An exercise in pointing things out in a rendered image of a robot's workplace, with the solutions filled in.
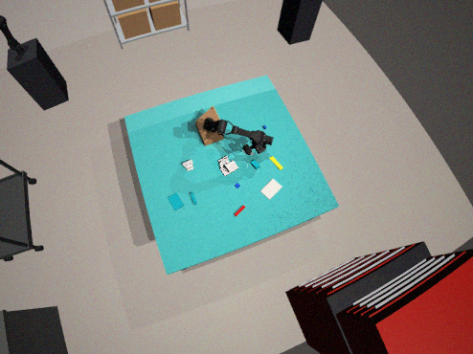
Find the teal flat plate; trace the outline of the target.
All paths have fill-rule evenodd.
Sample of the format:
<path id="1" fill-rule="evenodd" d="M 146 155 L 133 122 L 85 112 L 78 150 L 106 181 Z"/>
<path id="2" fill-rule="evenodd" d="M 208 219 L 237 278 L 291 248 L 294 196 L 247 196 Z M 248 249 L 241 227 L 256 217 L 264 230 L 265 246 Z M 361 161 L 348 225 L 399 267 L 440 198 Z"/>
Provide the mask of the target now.
<path id="1" fill-rule="evenodd" d="M 170 200 L 175 210 L 178 210 L 179 208 L 184 206 L 177 192 L 173 193 L 170 197 L 168 197 L 168 199 Z"/>

